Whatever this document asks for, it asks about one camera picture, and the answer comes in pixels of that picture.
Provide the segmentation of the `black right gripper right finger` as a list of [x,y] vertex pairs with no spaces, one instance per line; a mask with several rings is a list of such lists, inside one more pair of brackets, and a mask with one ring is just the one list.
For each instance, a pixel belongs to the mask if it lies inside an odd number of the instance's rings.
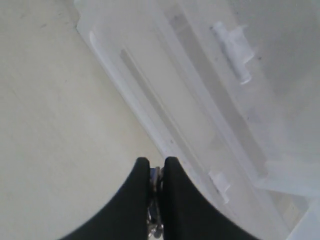
[[176,157],[163,168],[165,240],[251,240],[253,236],[219,212],[199,192]]

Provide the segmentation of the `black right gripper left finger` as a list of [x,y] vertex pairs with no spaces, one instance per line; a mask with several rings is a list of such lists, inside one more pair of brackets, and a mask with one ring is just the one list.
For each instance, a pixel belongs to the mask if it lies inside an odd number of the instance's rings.
[[150,162],[139,157],[126,181],[91,219],[64,240],[147,240]]

